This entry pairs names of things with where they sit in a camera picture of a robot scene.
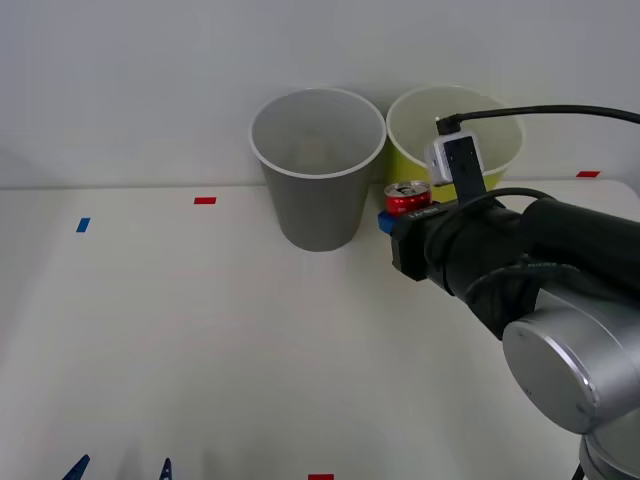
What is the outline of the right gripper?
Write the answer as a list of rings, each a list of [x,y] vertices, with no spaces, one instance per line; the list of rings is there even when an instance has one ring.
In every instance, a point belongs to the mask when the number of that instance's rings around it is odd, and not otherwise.
[[[435,203],[399,217],[381,211],[379,229],[390,236],[392,265],[404,276],[423,281],[428,278],[429,262],[425,248],[431,231],[454,209],[453,202]]]

